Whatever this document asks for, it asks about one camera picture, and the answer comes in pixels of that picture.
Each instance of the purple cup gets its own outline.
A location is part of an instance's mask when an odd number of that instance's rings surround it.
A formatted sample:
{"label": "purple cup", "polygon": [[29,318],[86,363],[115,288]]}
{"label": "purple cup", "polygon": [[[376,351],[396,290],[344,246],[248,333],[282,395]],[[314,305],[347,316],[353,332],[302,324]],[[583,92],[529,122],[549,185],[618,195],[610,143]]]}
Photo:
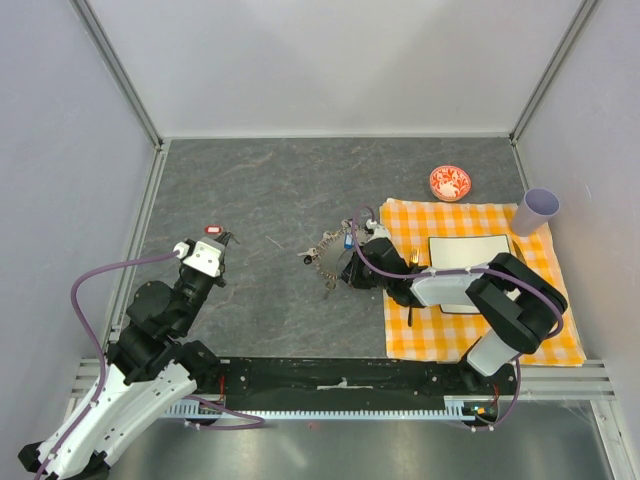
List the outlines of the purple cup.
{"label": "purple cup", "polygon": [[519,237],[528,237],[547,223],[560,210],[560,200],[546,188],[532,188],[511,220],[511,231]]}

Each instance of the small bowl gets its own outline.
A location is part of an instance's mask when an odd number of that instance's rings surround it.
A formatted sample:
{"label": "small bowl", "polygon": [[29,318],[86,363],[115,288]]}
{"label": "small bowl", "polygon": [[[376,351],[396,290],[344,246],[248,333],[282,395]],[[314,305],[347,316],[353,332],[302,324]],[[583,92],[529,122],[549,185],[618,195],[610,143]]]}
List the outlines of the small bowl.
{"label": "small bowl", "polygon": [[429,175],[433,194],[443,202],[457,202],[471,190],[471,177],[459,167],[443,165]]}

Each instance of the yellow gingham towel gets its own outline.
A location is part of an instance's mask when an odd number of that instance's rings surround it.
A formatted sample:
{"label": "yellow gingham towel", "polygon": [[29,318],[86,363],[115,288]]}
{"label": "yellow gingham towel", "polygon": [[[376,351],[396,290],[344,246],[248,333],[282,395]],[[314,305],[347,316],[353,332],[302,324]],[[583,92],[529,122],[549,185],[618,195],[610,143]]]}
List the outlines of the yellow gingham towel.
{"label": "yellow gingham towel", "polygon": [[[515,239],[529,268],[566,297],[549,227],[545,225],[529,237],[512,238],[509,222],[515,211],[515,204],[421,203],[388,199],[380,207],[380,222],[391,232],[393,244],[405,260],[409,259],[413,248],[420,249],[421,265],[430,264],[429,237],[506,234],[512,243],[511,251],[514,251]],[[437,306],[414,309],[413,327],[409,327],[408,312],[407,308],[384,295],[387,355],[390,358],[457,361],[489,329],[481,315],[443,313]],[[524,356],[522,363],[582,365],[586,357],[570,308],[564,314],[564,321],[562,333],[544,341],[534,355]]]}

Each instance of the small red item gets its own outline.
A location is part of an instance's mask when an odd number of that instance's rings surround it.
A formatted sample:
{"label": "small red item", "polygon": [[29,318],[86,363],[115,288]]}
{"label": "small red item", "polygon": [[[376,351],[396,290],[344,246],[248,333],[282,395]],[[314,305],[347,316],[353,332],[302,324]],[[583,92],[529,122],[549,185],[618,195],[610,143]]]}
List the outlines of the small red item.
{"label": "small red item", "polygon": [[429,176],[431,191],[443,202],[457,202],[471,190],[471,177],[459,167],[444,165]]}
{"label": "small red item", "polygon": [[222,227],[220,225],[207,225],[204,229],[204,233],[216,235],[218,233],[222,233]]}

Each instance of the white cutting board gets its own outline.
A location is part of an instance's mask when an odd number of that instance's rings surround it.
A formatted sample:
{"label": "white cutting board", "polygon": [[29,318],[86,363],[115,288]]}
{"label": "white cutting board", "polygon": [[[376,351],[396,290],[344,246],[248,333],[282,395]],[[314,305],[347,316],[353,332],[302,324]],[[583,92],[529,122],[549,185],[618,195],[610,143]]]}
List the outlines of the white cutting board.
{"label": "white cutting board", "polygon": [[[437,269],[473,267],[490,262],[502,252],[511,253],[506,235],[429,238],[431,266]],[[443,313],[480,313],[468,305],[440,305],[440,308]]]}

